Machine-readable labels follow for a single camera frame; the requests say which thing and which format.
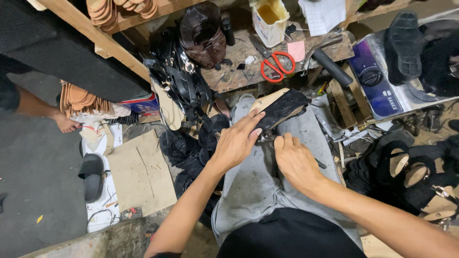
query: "grid paper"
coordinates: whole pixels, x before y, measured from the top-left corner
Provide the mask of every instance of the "grid paper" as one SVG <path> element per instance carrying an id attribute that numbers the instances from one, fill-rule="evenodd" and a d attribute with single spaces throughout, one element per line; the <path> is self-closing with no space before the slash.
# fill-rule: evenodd
<path id="1" fill-rule="evenodd" d="M 327 34 L 346 19 L 346 0 L 299 0 L 311 36 Z"/>

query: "leg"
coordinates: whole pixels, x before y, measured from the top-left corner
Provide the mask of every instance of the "leg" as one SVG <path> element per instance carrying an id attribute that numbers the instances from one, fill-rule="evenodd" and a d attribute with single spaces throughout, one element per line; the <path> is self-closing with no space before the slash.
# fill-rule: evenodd
<path id="1" fill-rule="evenodd" d="M 327 166 L 325 169 L 320 168 L 320 171 L 329 179 L 338 183 L 340 182 L 327 140 L 322 134 L 312 109 L 308 108 L 303 115 L 290 118 L 279 124 L 278 132 L 280 135 L 290 132 L 293 136 L 298 137 L 301 143 L 310 149 L 314 157 Z M 342 213 L 309 199 L 294 189 L 281 173 L 279 173 L 279 178 L 281 179 L 283 189 L 278 193 L 278 200 L 283 205 L 308 211 L 328 219 L 340 226 L 357 246 L 362 248 L 355 222 Z"/>
<path id="2" fill-rule="evenodd" d="M 254 98 L 237 105 L 233 123 L 248 114 Z M 222 197 L 212 212 L 212 229 L 221 245 L 233 230 L 258 222 L 281 207 L 276 200 L 280 181 L 273 178 L 274 150 L 269 144 L 255 144 L 250 155 L 225 175 Z"/>
<path id="3" fill-rule="evenodd" d="M 79 122 L 70 120 L 58 108 L 52 107 L 45 103 L 43 100 L 37 98 L 27 90 L 16 86 L 19 91 L 19 106 L 15 113 L 33 116 L 33 117 L 47 117 L 56 121 L 57 126 L 63 133 L 70 133 L 75 131 L 75 127 L 79 126 Z"/>

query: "glue container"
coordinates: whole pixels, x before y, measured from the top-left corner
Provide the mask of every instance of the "glue container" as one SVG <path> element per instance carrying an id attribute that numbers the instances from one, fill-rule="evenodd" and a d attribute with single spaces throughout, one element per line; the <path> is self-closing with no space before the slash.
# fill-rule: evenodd
<path id="1" fill-rule="evenodd" d="M 250 0 L 255 31 L 268 48 L 284 40 L 287 20 L 290 18 L 281 0 Z"/>

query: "black bottle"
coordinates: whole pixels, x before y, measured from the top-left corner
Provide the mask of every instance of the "black bottle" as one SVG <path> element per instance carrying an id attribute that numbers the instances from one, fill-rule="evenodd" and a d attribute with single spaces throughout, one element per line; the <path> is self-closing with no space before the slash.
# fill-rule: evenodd
<path id="1" fill-rule="evenodd" d="M 225 34 L 226 44 L 228 46 L 233 46 L 236 44 L 236 40 L 234 39 L 233 29 L 231 28 L 230 19 L 228 17 L 223 18 L 222 20 L 223 25 L 223 34 Z"/>

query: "red scissors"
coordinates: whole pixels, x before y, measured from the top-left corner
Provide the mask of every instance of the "red scissors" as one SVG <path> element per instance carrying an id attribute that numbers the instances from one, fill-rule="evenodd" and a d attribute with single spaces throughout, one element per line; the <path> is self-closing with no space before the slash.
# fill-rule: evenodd
<path id="1" fill-rule="evenodd" d="M 292 74 L 295 71 L 295 60 L 293 59 L 293 57 L 291 55 L 289 55 L 288 53 L 282 52 L 282 51 L 274 51 L 274 53 L 271 53 L 267 48 L 265 48 L 263 46 L 263 43 L 259 39 L 257 39 L 256 36 L 254 36 L 254 35 L 249 35 L 249 39 L 252 42 L 253 46 L 258 50 L 258 52 L 260 52 L 260 54 L 262 56 L 264 56 L 264 58 L 265 58 L 263 60 L 263 62 L 261 63 L 261 67 L 260 67 L 261 76 L 263 76 L 263 78 L 265 80 L 267 80 L 269 82 L 272 82 L 272 83 L 277 83 L 277 82 L 280 82 L 280 81 L 282 81 L 284 79 L 283 73 Z M 282 64 L 277 59 L 277 55 L 286 56 L 286 57 L 288 57 L 290 59 L 290 61 L 291 61 L 291 70 L 290 71 L 286 71 L 285 70 L 285 68 L 282 66 Z M 267 60 L 270 56 L 273 57 L 274 62 L 277 64 L 277 67 L 279 69 Z M 266 76 L 266 74 L 264 73 L 264 64 L 269 66 L 278 75 L 280 75 L 280 78 L 279 79 L 270 79 L 270 78 L 268 78 Z"/>

